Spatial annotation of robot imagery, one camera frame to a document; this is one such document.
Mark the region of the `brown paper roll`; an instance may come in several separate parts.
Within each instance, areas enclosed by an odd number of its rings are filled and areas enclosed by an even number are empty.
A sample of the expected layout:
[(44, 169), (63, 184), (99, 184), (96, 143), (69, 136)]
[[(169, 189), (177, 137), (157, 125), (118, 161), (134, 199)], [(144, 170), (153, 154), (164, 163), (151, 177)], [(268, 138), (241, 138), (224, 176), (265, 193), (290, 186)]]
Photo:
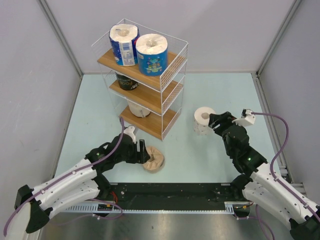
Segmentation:
[(150, 159), (142, 166), (145, 171), (155, 174), (165, 166), (165, 157), (161, 151), (154, 146), (147, 146), (146, 151), (149, 154)]

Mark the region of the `white dotted paper roll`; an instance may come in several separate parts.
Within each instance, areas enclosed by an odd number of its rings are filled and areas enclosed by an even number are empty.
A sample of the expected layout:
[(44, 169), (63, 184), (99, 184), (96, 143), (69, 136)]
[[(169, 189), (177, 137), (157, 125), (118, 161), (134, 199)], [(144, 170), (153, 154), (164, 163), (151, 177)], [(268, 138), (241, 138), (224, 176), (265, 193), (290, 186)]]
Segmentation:
[(198, 108), (194, 112), (193, 118), (193, 130), (197, 135), (208, 135), (213, 130), (209, 127), (210, 114), (215, 114), (216, 112), (207, 106)]

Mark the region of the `beige paper roll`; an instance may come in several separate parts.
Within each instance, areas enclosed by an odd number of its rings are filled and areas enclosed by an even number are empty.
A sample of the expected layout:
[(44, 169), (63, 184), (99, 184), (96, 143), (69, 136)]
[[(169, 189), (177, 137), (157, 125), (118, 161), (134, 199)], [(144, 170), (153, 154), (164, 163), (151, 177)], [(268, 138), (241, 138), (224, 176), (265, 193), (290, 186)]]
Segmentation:
[(145, 107), (142, 107), (130, 100), (127, 101), (130, 112), (138, 118), (147, 117), (151, 111)]

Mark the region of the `black paper roll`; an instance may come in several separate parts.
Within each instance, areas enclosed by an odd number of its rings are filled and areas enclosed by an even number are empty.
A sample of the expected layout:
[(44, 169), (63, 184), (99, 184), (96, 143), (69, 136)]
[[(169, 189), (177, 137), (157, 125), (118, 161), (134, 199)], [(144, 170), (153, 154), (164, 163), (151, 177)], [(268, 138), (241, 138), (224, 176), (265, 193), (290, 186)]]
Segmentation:
[(125, 91), (132, 91), (139, 86), (139, 83), (125, 75), (122, 75), (118, 72), (115, 73), (117, 82), (121, 89)]

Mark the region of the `light blue paper roll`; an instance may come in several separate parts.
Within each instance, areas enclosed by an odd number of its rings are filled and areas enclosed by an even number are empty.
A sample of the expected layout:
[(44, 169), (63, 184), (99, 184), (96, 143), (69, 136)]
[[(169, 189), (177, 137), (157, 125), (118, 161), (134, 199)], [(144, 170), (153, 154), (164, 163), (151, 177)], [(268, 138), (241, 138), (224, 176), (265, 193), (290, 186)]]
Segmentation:
[(149, 77), (160, 76), (168, 66), (168, 41), (160, 34), (149, 33), (136, 41), (139, 71)]

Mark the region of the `dark blue paper roll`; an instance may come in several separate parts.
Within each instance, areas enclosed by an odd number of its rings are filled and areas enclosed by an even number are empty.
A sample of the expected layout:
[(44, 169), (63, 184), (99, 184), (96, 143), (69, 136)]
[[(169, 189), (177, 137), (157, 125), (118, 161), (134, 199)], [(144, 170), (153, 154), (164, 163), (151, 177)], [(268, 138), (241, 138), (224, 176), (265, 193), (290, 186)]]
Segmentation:
[(139, 28), (133, 24), (117, 24), (110, 29), (109, 40), (118, 65), (130, 67), (138, 64), (136, 42), (139, 37)]

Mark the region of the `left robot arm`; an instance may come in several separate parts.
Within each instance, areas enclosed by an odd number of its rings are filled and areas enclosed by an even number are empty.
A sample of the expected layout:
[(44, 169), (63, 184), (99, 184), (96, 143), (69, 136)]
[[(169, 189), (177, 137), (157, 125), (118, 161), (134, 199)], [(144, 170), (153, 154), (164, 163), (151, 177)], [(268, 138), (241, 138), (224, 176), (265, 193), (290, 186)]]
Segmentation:
[(65, 173), (35, 187), (27, 184), (20, 187), (15, 214), (4, 235), (32, 234), (68, 207), (90, 199), (107, 199), (111, 186), (104, 172), (121, 162), (144, 164), (149, 159), (145, 141), (136, 140), (135, 134), (126, 129), (112, 142), (92, 149)]

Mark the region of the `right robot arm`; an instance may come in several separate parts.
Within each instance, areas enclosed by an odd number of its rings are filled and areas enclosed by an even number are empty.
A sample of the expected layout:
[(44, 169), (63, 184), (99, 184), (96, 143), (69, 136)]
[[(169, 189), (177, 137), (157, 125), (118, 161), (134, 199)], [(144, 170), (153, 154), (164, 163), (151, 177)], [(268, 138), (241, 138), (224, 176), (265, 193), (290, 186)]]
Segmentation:
[(320, 238), (320, 206), (308, 199), (280, 174), (274, 164), (277, 156), (268, 162), (249, 143), (246, 127), (256, 121), (258, 112), (244, 109), (240, 118), (230, 112), (211, 113), (208, 127), (219, 135), (225, 152), (240, 175), (233, 180), (231, 196), (244, 198), (262, 207), (287, 228), (294, 240), (318, 240)]

